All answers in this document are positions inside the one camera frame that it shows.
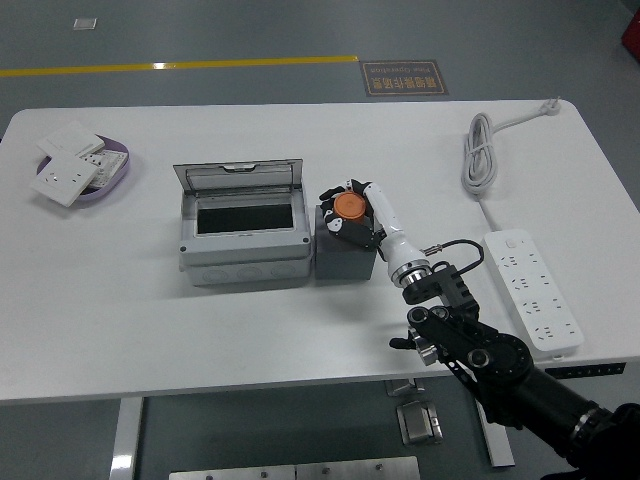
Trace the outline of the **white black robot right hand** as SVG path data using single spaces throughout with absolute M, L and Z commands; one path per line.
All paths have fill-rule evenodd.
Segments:
M 369 219 L 369 225 L 357 220 L 359 215 L 339 212 L 339 197 L 345 194 L 356 195 L 362 200 L 362 215 Z M 404 288 L 430 274 L 426 255 L 409 242 L 379 185 L 351 179 L 326 190 L 319 199 L 323 221 L 330 234 L 360 247 L 376 248 L 387 263 L 389 278 L 396 287 Z

